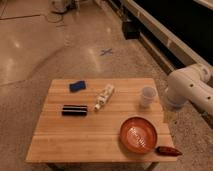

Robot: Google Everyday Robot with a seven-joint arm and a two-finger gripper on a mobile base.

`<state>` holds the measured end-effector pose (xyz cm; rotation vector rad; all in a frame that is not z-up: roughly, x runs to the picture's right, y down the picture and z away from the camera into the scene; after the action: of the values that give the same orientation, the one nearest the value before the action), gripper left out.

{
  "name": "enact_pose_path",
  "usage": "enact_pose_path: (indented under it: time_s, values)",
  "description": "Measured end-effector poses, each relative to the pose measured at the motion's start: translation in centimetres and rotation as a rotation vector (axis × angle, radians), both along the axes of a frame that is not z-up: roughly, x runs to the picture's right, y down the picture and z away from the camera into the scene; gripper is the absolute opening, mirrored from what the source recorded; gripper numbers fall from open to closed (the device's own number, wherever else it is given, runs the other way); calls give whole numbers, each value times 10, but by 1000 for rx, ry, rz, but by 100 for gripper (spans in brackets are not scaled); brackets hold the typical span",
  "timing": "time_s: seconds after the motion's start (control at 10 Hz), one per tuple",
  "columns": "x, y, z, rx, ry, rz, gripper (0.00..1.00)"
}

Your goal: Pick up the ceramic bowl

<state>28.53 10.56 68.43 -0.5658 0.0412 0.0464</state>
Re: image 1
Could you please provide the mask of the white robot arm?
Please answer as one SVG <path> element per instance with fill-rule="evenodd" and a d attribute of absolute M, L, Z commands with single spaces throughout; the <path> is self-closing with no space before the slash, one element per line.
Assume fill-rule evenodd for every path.
<path fill-rule="evenodd" d="M 165 103 L 172 109 L 180 109 L 191 101 L 213 116 L 213 88 L 207 84 L 210 78 L 210 69 L 201 63 L 171 72 L 167 77 Z"/>

